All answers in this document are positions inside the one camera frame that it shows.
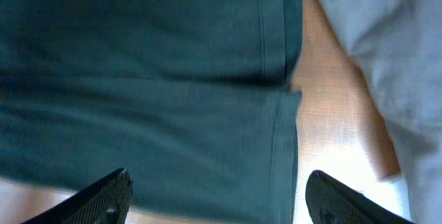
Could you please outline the dark green Nike t-shirt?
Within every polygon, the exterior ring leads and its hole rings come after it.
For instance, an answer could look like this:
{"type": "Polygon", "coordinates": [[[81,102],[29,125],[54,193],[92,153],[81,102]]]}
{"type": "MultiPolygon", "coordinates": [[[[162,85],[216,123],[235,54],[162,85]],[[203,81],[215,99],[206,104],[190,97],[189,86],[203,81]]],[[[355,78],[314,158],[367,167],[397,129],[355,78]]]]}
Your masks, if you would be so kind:
{"type": "Polygon", "coordinates": [[[1,175],[291,223],[302,0],[1,0],[1,175]]]}

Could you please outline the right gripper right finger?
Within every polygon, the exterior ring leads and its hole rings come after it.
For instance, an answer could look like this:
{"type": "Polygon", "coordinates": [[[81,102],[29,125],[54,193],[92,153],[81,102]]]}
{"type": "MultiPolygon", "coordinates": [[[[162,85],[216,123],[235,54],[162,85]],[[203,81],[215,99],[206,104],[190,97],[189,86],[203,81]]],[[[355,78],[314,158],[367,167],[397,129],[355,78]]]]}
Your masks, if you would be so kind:
{"type": "Polygon", "coordinates": [[[321,170],[309,175],[305,200],[314,224],[412,224],[321,170]]]}

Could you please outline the grey t-shirt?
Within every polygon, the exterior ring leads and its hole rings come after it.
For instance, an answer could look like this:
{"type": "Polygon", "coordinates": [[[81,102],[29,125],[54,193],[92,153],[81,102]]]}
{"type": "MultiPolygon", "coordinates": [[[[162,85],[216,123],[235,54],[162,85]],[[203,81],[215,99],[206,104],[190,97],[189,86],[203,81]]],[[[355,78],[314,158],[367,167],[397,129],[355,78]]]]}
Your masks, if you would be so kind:
{"type": "Polygon", "coordinates": [[[441,222],[441,0],[319,0],[394,143],[412,219],[441,222]]]}

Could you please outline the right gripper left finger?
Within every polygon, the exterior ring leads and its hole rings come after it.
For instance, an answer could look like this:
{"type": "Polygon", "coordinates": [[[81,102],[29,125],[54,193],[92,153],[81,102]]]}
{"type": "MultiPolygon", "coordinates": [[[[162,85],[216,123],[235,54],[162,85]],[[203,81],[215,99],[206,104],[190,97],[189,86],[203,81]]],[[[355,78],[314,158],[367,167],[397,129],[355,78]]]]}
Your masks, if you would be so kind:
{"type": "Polygon", "coordinates": [[[133,200],[133,181],[119,168],[23,224],[124,224],[133,200]]]}

